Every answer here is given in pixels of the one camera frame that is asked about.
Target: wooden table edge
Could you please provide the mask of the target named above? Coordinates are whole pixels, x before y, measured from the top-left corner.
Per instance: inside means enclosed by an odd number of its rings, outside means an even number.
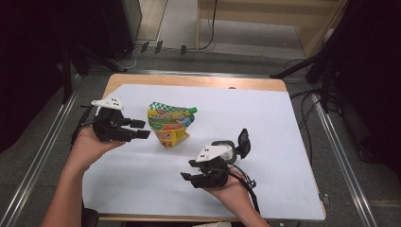
[[[148,84],[169,86],[195,86],[265,90],[286,92],[286,84],[280,79],[247,79],[227,77],[208,77],[203,75],[177,76],[177,75],[134,75],[114,74],[109,78],[103,98],[117,90],[123,84]]]
[[[182,222],[218,222],[239,221],[238,218],[224,217],[193,217],[193,216],[160,216],[160,215],[119,215],[99,214],[99,220],[107,221],[182,221]]]

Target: wire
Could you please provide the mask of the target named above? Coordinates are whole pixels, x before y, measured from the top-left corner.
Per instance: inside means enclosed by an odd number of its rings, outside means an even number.
[[[248,174],[242,170],[240,167],[234,165],[234,164],[230,164],[227,165],[229,168],[233,168],[235,169],[236,172],[238,172],[239,174],[241,174],[242,176],[245,177],[245,182],[251,187],[254,188],[256,187],[256,181],[255,180],[251,180],[251,178],[248,176]]]
[[[209,30],[212,31],[212,27],[210,26],[209,0],[206,0],[206,8],[207,8],[207,25],[209,26]]]
[[[312,94],[318,93],[320,92],[322,89],[318,89],[318,90],[309,90],[309,91],[305,91],[305,92],[300,92],[300,93],[296,93],[290,96],[291,99],[293,99],[296,96],[300,96],[303,94],[306,94],[302,101],[301,101],[301,121],[298,123],[298,128],[301,129],[303,127],[305,127],[305,131],[306,131],[306,136],[307,136],[307,140],[308,140],[308,144],[309,144],[309,163],[310,166],[313,165],[313,144],[312,144],[312,139],[310,136],[310,131],[309,131],[309,127],[306,124],[307,119],[309,118],[310,114],[312,113],[312,111],[314,110],[316,104],[318,104],[318,102],[320,102],[319,100],[317,102],[314,102],[310,108],[307,110],[307,112],[305,113],[304,111],[304,105],[305,105],[305,101],[306,98]]]
[[[131,69],[131,68],[133,68],[135,65],[136,65],[136,58],[135,58],[135,55],[134,55],[134,53],[135,53],[135,50],[137,50],[137,49],[139,49],[141,46],[138,46],[138,47],[136,47],[136,48],[134,48],[133,50],[132,50],[132,57],[133,57],[133,64],[131,65],[131,66],[124,66],[124,65],[122,65],[122,64],[120,64],[120,63],[118,63],[117,61],[113,61],[116,65],[118,65],[118,66],[120,66],[121,68],[123,68],[123,69]]]
[[[329,90],[331,93],[337,93],[338,91],[336,90]],[[327,103],[326,103],[326,108],[330,112],[338,113],[340,114],[340,101],[337,99],[336,95],[332,95],[330,93],[327,94]],[[333,104],[335,109],[329,108],[328,104]]]
[[[213,10],[213,20],[212,20],[212,37],[210,38],[209,44],[200,48],[200,50],[204,50],[212,43],[213,38],[215,37],[215,19],[216,19],[216,8],[218,6],[218,0],[215,0],[215,9]]]

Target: table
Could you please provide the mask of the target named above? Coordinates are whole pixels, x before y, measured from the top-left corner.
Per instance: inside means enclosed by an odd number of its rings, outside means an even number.
[[[180,173],[198,174],[187,162],[213,141],[236,144],[243,128],[250,133],[252,150],[235,164],[256,180],[254,193],[262,217],[325,219],[282,80],[113,75],[104,96],[120,96],[123,115],[129,118],[146,120],[152,101],[196,106],[198,112],[187,130],[190,137],[176,147],[163,148],[152,133],[148,140],[132,140],[106,153],[91,166],[84,177],[83,199],[86,207],[100,213],[100,219],[237,220],[218,200],[184,181]],[[255,105],[260,111],[252,110]]]
[[[307,58],[342,17],[346,0],[218,0],[216,20],[294,26]],[[201,19],[212,19],[215,1],[198,0],[197,48]]]

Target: snack bag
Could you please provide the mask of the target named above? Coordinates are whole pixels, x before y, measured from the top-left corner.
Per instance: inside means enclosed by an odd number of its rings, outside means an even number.
[[[148,122],[165,148],[172,148],[189,136],[186,128],[195,120],[197,108],[172,107],[153,102],[148,109]]]

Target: wrist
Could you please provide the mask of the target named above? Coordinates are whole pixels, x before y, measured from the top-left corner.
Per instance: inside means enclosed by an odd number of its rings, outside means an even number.
[[[253,207],[242,210],[236,216],[245,226],[261,227],[269,226],[268,223],[260,216]]]
[[[83,166],[79,166],[74,162],[69,162],[64,166],[64,169],[62,170],[62,173],[68,175],[68,176],[83,176],[87,168]]]

